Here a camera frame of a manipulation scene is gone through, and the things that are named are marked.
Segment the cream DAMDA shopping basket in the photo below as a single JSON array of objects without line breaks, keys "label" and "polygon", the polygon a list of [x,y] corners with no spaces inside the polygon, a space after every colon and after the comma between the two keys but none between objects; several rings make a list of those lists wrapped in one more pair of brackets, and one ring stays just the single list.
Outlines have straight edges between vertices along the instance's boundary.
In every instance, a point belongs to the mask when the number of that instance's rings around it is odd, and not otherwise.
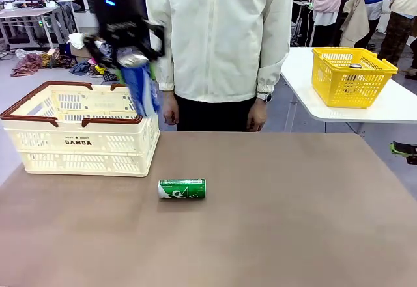
[{"label": "cream DAMDA shopping basket", "polygon": [[1,120],[29,174],[144,177],[160,135],[157,116],[139,124],[91,124],[84,118],[134,118],[128,88],[120,84],[51,85],[12,115],[56,117],[48,122]]}]

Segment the person in brown trousers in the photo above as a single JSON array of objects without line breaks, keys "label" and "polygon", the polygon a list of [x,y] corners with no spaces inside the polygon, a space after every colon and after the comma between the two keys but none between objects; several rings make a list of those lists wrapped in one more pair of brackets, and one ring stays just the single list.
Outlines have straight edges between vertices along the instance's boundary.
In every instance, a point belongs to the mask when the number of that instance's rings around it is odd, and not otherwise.
[{"label": "person in brown trousers", "polygon": [[397,65],[416,19],[417,0],[390,0],[390,18],[378,59]]}]

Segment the white cloth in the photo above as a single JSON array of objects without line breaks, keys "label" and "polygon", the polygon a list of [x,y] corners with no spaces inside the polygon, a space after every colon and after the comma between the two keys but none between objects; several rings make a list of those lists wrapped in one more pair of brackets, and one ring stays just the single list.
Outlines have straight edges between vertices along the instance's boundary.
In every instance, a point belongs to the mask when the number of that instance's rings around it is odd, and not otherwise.
[{"label": "white cloth", "polygon": [[97,48],[100,48],[104,41],[95,34],[89,33],[71,33],[68,36],[68,42],[76,49],[87,49],[88,46],[94,44]]}]

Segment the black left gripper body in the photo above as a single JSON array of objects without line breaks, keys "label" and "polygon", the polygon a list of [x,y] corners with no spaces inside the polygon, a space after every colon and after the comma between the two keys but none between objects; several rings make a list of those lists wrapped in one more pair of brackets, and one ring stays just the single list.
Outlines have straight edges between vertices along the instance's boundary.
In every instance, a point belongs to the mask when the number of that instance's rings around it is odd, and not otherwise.
[{"label": "black left gripper body", "polygon": [[114,53],[136,48],[146,56],[153,55],[141,0],[89,1],[98,21],[99,37],[112,46]]}]

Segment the beige coat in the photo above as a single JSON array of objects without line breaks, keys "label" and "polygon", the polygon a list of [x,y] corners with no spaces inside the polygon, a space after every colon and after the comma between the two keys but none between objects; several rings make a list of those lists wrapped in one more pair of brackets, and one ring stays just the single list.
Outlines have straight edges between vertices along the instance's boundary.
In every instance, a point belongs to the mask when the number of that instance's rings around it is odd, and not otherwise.
[{"label": "beige coat", "polygon": [[366,4],[364,0],[348,0],[343,13],[347,14],[341,26],[340,47],[354,47],[369,32]]}]

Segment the cardboard box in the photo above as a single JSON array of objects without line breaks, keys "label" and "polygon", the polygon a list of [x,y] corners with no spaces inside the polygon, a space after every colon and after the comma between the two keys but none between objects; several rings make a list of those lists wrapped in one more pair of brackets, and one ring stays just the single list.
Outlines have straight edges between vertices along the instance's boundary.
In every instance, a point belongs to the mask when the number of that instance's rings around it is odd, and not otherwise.
[{"label": "cardboard box", "polygon": [[75,48],[71,43],[69,44],[70,44],[70,52],[72,56],[75,58],[76,62],[88,61],[92,57],[86,47],[78,49],[78,48]]}]

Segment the person in cream jacket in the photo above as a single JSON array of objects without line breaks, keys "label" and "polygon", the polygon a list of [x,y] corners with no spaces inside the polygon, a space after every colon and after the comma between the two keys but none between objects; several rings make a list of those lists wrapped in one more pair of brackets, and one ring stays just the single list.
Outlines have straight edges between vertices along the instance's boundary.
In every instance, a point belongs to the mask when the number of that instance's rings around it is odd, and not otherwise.
[{"label": "person in cream jacket", "polygon": [[293,0],[146,0],[171,39],[179,131],[248,131],[257,73],[290,49]]}]

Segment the person's right forearm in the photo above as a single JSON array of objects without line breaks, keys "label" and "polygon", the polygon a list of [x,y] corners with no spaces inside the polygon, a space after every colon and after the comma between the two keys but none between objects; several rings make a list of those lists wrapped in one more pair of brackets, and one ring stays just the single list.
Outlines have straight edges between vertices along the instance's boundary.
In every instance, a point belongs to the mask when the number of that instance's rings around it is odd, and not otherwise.
[{"label": "person's right forearm", "polygon": [[153,71],[159,90],[173,92],[175,83],[170,38],[165,41],[165,55],[153,63]]}]

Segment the person's right hand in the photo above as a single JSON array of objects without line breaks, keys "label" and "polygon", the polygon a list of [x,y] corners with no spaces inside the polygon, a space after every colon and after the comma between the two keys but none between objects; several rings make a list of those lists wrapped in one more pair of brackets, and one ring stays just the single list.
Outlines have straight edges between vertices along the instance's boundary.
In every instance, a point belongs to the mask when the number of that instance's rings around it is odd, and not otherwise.
[{"label": "person's right hand", "polygon": [[163,92],[162,113],[165,123],[173,126],[179,122],[179,107],[173,91]]}]

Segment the grey work table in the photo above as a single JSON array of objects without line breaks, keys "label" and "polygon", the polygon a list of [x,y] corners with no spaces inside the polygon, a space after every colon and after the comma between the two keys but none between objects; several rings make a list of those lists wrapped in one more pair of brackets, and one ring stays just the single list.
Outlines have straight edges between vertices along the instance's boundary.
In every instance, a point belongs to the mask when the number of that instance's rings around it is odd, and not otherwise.
[{"label": "grey work table", "polygon": [[13,2],[0,10],[0,38],[10,48],[56,48],[79,31],[72,0],[51,0],[33,8],[30,2]]}]

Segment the person's left hand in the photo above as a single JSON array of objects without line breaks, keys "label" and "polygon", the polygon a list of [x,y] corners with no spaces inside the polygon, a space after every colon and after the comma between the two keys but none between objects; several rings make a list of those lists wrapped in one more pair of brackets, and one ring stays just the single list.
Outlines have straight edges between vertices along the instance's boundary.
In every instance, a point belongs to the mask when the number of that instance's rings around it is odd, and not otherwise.
[{"label": "person's left hand", "polygon": [[247,130],[249,132],[261,131],[265,125],[266,118],[266,103],[257,98],[248,113]]}]

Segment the pile of coloured clothes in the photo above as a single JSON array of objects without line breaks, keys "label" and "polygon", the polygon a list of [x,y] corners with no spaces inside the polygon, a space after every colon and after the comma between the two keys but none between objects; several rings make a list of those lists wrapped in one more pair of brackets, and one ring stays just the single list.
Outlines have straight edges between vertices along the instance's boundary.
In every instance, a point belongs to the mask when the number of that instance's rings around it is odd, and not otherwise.
[{"label": "pile of coloured clothes", "polygon": [[65,68],[73,75],[90,78],[103,79],[104,82],[117,82],[119,76],[110,72],[107,68],[100,66],[92,57],[77,61],[77,57],[71,54],[71,45],[60,44],[51,53],[40,55],[42,68]]}]

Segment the person's left forearm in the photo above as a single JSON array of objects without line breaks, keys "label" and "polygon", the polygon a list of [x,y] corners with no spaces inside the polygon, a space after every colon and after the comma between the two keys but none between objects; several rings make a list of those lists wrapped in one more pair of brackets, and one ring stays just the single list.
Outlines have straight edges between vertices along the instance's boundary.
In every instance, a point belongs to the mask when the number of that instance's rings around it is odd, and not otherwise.
[{"label": "person's left forearm", "polygon": [[260,66],[257,73],[257,93],[258,94],[272,94],[274,87],[280,79],[281,68],[289,55],[286,51],[278,59],[275,59],[271,65]]}]

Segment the red-brown patterned cloth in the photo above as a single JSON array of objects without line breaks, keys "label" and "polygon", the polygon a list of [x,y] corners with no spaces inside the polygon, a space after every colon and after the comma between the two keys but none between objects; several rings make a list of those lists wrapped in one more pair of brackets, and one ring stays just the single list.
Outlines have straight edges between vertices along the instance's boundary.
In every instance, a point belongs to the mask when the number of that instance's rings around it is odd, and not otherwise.
[{"label": "red-brown patterned cloth", "polygon": [[34,53],[27,54],[12,69],[11,77],[22,77],[33,75],[42,67],[42,59]]}]

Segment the green drink can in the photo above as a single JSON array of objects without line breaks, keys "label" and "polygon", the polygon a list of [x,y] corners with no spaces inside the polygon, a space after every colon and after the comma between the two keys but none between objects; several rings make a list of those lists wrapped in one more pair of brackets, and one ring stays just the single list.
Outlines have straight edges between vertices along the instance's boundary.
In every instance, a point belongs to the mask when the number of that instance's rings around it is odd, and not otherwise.
[{"label": "green drink can", "polygon": [[205,179],[160,180],[157,185],[161,199],[204,199],[207,181]]}]

